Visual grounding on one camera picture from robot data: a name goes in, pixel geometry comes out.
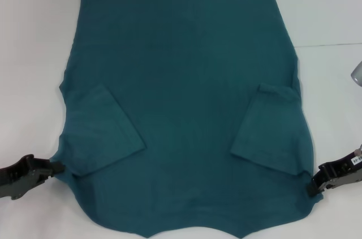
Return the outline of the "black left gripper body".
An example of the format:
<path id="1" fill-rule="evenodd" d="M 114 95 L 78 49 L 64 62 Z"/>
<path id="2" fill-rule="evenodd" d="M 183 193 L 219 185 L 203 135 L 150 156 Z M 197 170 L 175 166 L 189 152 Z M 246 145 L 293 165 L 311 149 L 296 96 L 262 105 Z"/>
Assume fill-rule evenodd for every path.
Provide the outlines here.
<path id="1" fill-rule="evenodd" d="M 26 155 L 15 164 L 1 168 L 1 198 L 19 199 L 53 176 L 54 168 L 49 160 Z"/>

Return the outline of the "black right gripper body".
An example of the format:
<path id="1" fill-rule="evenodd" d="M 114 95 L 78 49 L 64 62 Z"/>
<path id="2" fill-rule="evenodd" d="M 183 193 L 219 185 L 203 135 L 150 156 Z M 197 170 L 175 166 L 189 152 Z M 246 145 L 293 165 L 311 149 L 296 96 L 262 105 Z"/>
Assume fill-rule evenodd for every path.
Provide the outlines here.
<path id="1" fill-rule="evenodd" d="M 322 191 L 361 182 L 361 149 L 341 159 L 323 163 L 318 169 L 316 175 L 322 179 Z"/>

